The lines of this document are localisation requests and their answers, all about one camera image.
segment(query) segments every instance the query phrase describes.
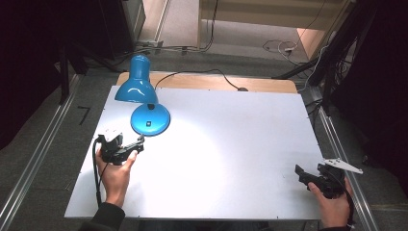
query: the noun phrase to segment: sleeve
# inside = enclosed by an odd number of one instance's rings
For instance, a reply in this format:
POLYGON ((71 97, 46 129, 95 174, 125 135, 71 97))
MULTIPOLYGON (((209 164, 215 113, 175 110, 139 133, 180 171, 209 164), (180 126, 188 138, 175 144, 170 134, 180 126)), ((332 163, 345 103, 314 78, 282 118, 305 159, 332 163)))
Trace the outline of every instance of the sleeve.
POLYGON ((91 221, 82 224, 79 231, 117 231, 125 218, 125 212, 110 203, 102 203, 91 221))
POLYGON ((349 231, 350 229, 345 227, 333 227, 333 228, 323 228, 319 231, 349 231))

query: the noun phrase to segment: lamp base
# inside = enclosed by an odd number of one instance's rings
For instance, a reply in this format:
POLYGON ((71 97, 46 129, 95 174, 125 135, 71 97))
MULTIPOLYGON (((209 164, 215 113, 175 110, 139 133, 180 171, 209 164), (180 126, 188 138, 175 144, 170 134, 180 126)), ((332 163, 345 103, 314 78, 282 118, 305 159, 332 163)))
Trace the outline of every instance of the lamp base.
POLYGON ((142 104, 132 113, 130 123, 140 135, 156 136, 170 124, 170 113, 161 104, 142 104))

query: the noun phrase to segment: gray carpet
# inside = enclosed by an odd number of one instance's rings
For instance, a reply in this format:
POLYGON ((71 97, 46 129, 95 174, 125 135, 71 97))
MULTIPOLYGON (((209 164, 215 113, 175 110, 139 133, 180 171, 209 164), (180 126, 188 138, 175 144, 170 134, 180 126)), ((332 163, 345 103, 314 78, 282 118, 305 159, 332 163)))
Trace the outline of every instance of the gray carpet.
MULTIPOLYGON (((202 53, 189 53, 182 56, 177 52, 161 52, 159 55, 150 54, 148 57, 151 61, 151 70, 161 71, 218 68, 225 74, 267 78, 285 73, 293 68, 292 64, 283 61, 202 53)), ((120 65, 120 68, 127 69, 128 65, 129 63, 125 62, 120 65)), ((117 76, 118 73, 112 73, 104 67, 94 67, 87 76, 81 78, 70 109, 13 219, 10 230, 76 230, 80 226, 83 219, 64 218, 64 211, 106 97, 111 85, 115 84, 117 76), (79 109, 79 106, 90 108, 85 119, 85 111, 79 109)), ((305 103, 312 101, 307 90, 302 92, 302 96, 305 103)), ((59 97, 60 90, 56 90, 26 122, 13 142, 0 150, 0 199, 2 202, 7 198, 34 152, 48 122, 56 111, 59 97)), ((335 108, 332 108, 332 112, 332 118, 350 163, 362 168, 365 172, 358 179, 368 203, 373 206, 374 217, 380 230, 405 230, 406 219, 408 219, 406 208, 408 200, 396 179, 385 169, 366 167, 361 164, 364 153, 360 148, 358 132, 352 124, 341 117, 335 108)), ((316 135, 323 156, 333 157, 330 143, 319 119, 316 119, 316 135)), ((300 231, 303 229, 304 222, 271 222, 270 225, 276 231, 300 231)), ((360 224, 356 226, 356 230, 362 230, 360 224)), ((126 219, 121 230, 137 230, 137 227, 136 219, 126 219)))

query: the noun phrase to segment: blue desk lamp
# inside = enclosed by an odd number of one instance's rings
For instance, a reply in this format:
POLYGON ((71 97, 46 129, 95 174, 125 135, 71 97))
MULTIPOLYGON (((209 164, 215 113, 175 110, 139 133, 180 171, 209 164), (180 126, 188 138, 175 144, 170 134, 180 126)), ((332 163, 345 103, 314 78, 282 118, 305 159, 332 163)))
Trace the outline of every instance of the blue desk lamp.
POLYGON ((130 62, 129 79, 120 86, 115 100, 142 103, 132 113, 131 126, 145 136, 164 132, 170 123, 170 113, 157 98, 149 81, 150 61, 137 55, 130 62))

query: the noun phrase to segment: person's wrist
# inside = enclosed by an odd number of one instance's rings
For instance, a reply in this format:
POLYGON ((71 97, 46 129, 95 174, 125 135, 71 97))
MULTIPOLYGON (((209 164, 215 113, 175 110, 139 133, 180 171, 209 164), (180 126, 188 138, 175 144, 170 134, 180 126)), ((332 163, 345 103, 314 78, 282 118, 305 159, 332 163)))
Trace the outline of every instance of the person's wrist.
POLYGON ((324 228, 335 228, 335 227, 345 227, 347 226, 347 220, 338 220, 338 219, 333 219, 333 220, 322 220, 324 228))
POLYGON ((107 195, 105 202, 114 204, 115 206, 122 208, 124 200, 124 195, 107 195))

